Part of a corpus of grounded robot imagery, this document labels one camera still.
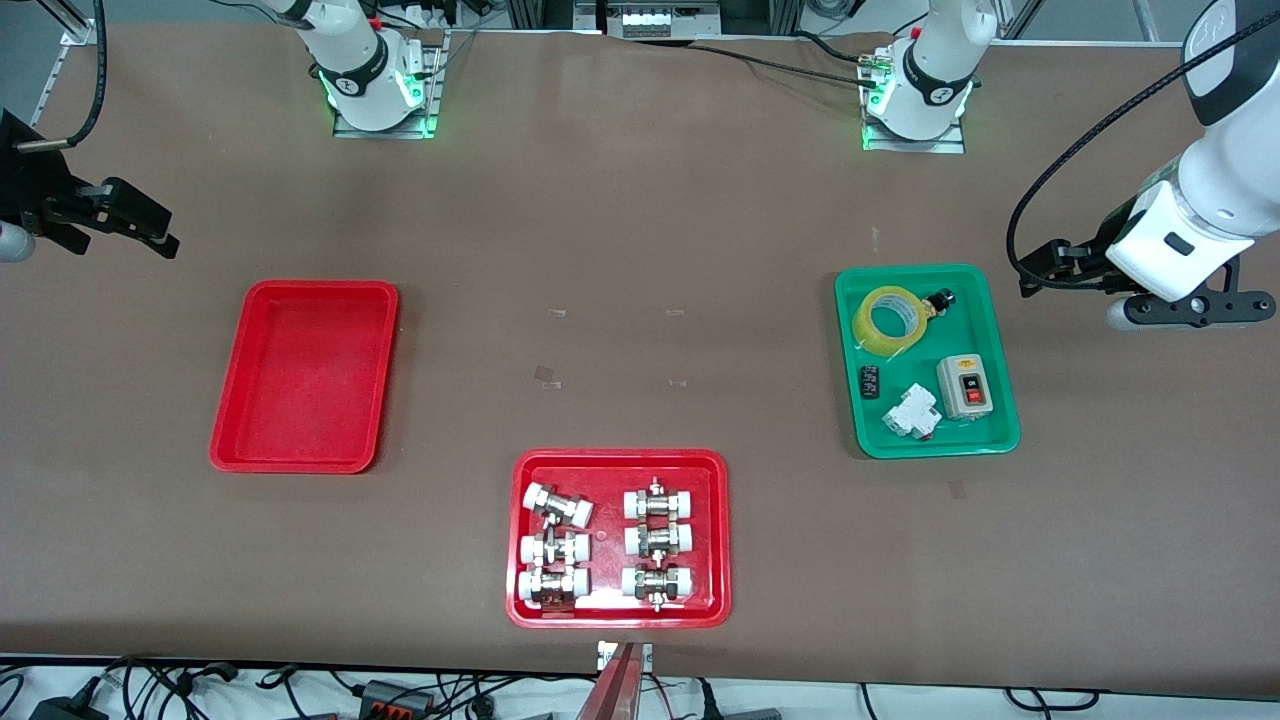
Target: black power adapter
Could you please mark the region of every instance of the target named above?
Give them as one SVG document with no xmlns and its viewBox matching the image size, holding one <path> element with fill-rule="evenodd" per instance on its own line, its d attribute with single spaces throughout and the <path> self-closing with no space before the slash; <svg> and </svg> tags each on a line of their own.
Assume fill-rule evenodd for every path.
<svg viewBox="0 0 1280 720">
<path fill-rule="evenodd" d="M 31 720 L 110 720 L 110 717 L 105 712 L 93 710 L 87 702 L 82 703 L 69 697 L 51 697 L 40 701 L 31 712 Z"/>
</svg>

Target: black plug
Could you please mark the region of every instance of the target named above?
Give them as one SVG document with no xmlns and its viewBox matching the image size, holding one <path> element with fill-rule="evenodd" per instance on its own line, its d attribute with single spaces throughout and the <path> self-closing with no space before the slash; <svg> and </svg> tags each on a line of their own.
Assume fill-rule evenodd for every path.
<svg viewBox="0 0 1280 720">
<path fill-rule="evenodd" d="M 88 701 L 81 702 L 81 693 L 70 697 L 51 697 L 40 701 L 36 710 L 31 712 L 31 720 L 110 720 L 105 712 L 100 712 L 88 706 Z"/>
<path fill-rule="evenodd" d="M 40 701 L 36 710 L 31 711 L 31 720 L 110 720 L 105 712 L 90 707 L 93 703 L 93 692 L 101 682 L 102 675 L 93 675 L 76 697 L 51 697 Z"/>
<path fill-rule="evenodd" d="M 707 682 L 707 678 L 698 678 L 698 682 L 703 685 L 703 720 L 724 720 L 719 706 L 716 705 L 716 693 L 712 692 L 712 684 Z"/>
<path fill-rule="evenodd" d="M 476 714 L 476 720 L 494 720 L 493 698 L 483 694 L 471 701 L 471 712 Z"/>
</svg>

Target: white plastic nut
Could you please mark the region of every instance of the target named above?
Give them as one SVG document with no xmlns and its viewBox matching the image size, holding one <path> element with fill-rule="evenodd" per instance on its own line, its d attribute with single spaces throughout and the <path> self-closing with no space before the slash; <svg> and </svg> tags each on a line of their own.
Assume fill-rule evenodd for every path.
<svg viewBox="0 0 1280 720">
<path fill-rule="evenodd" d="M 591 536 L 577 534 L 573 536 L 573 560 L 577 562 L 586 562 L 591 559 Z"/>
<path fill-rule="evenodd" d="M 534 600 L 534 574 L 530 570 L 521 570 L 520 578 L 516 580 L 516 587 L 520 592 L 520 600 Z"/>
<path fill-rule="evenodd" d="M 534 543 L 538 538 L 534 536 L 525 536 L 520 538 L 520 561 L 521 562 L 534 562 Z"/>
<path fill-rule="evenodd" d="M 591 577 L 586 574 L 586 568 L 573 570 L 573 597 L 586 597 L 591 594 Z"/>
<path fill-rule="evenodd" d="M 636 505 L 640 502 L 640 497 L 635 491 L 627 491 L 622 493 L 622 516 L 627 520 L 635 520 L 639 515 Z"/>
<path fill-rule="evenodd" d="M 676 516 L 681 520 L 687 520 L 689 515 L 692 512 L 692 505 L 690 502 L 687 489 L 682 489 L 676 493 Z"/>
<path fill-rule="evenodd" d="M 680 552 L 694 550 L 694 528 L 689 523 L 676 524 L 676 543 Z"/>
<path fill-rule="evenodd" d="M 585 500 L 577 501 L 577 509 L 573 510 L 573 516 L 568 519 L 570 524 L 575 528 L 586 528 L 586 524 L 591 521 L 591 510 L 595 506 Z"/>
<path fill-rule="evenodd" d="M 529 489 L 525 491 L 524 506 L 525 510 L 532 510 L 534 505 L 538 503 L 538 493 L 543 492 L 543 486 L 539 483 L 529 483 Z"/>
<path fill-rule="evenodd" d="M 694 574 L 689 568 L 676 568 L 676 596 L 694 594 Z"/>
<path fill-rule="evenodd" d="M 622 543 L 627 548 L 627 555 L 640 555 L 640 529 L 622 528 Z"/>
<path fill-rule="evenodd" d="M 622 569 L 622 594 L 627 597 L 636 596 L 636 569 L 623 568 Z"/>
</svg>

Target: robotic arm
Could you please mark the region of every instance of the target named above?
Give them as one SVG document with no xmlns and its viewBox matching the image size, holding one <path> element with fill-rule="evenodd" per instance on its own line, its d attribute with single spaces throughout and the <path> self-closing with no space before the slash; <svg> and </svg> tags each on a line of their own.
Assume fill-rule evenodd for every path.
<svg viewBox="0 0 1280 720">
<path fill-rule="evenodd" d="M 892 81 L 867 113 L 908 140 L 941 136 L 964 110 L 973 72 L 997 27 L 991 0 L 929 0 L 918 36 L 876 53 L 892 60 Z"/>
<path fill-rule="evenodd" d="M 422 44 L 374 31 L 357 0 L 264 0 L 297 29 L 320 69 L 329 101 L 352 127 L 396 127 L 426 101 Z"/>
<path fill-rule="evenodd" d="M 357 0 L 265 0 L 279 23 L 297 29 L 320 70 L 329 101 L 358 131 L 396 127 L 426 101 L 422 45 L 396 29 L 374 31 Z M 88 135 L 101 110 L 106 77 L 106 26 L 99 15 L 99 88 L 91 120 L 74 138 L 50 141 L 0 111 L 0 263 L 20 263 L 46 237 L 83 255 L 81 227 L 120 233 L 165 259 L 178 254 L 170 213 L 120 178 L 91 184 L 70 173 L 61 151 Z"/>
<path fill-rule="evenodd" d="M 1236 275 L 1238 255 L 1280 229 L 1276 14 L 1274 0 L 1216 0 L 1201 14 L 1183 46 L 1184 61 L 1240 28 L 1270 24 L 1187 73 L 1204 136 L 1152 174 L 1093 240 L 1078 247 L 1055 240 L 1024 258 L 1030 272 L 1023 277 L 1024 297 L 1071 284 L 1135 292 L 1108 311 L 1110 323 L 1123 329 L 1251 323 L 1275 315 L 1275 299 L 1236 290 Z M 1224 266 L 1224 287 L 1210 288 L 1208 278 Z M 1080 284 L 1085 279 L 1097 282 Z"/>
</svg>

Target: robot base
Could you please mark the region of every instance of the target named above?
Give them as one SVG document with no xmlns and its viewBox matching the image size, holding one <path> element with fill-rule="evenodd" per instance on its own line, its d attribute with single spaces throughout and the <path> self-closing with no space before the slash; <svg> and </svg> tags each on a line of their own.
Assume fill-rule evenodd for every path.
<svg viewBox="0 0 1280 720">
<path fill-rule="evenodd" d="M 887 47 L 881 47 L 876 51 L 877 56 L 883 56 L 888 53 Z M 859 65 L 858 78 L 869 79 L 879 83 L 882 87 L 891 82 L 892 78 L 888 74 L 892 73 L 892 60 L 888 58 L 882 58 L 883 63 L 879 67 L 865 67 Z M 963 155 L 964 154 L 964 131 L 960 127 L 960 118 L 957 117 L 951 127 L 947 128 L 941 136 L 933 140 L 908 140 L 900 135 L 895 135 L 884 123 L 879 120 L 876 115 L 868 111 L 868 106 L 874 102 L 881 102 L 883 100 L 883 91 L 881 88 L 858 88 L 858 100 L 860 102 L 861 115 L 863 115 L 863 150 L 890 150 L 895 152 L 937 152 L 942 155 Z"/>
<path fill-rule="evenodd" d="M 435 126 L 439 123 L 440 117 L 440 97 L 444 95 L 444 76 L 448 72 L 448 69 L 442 68 L 449 59 L 451 35 L 451 32 L 445 32 L 444 40 L 438 47 L 424 47 L 419 40 L 406 41 L 410 68 L 413 72 L 428 73 L 426 79 L 406 83 L 407 92 L 421 94 L 426 99 L 420 108 L 406 115 L 394 127 L 371 132 L 352 127 L 334 106 L 330 97 L 329 108 L 333 110 L 333 136 L 361 140 L 430 140 L 435 137 Z"/>
</svg>

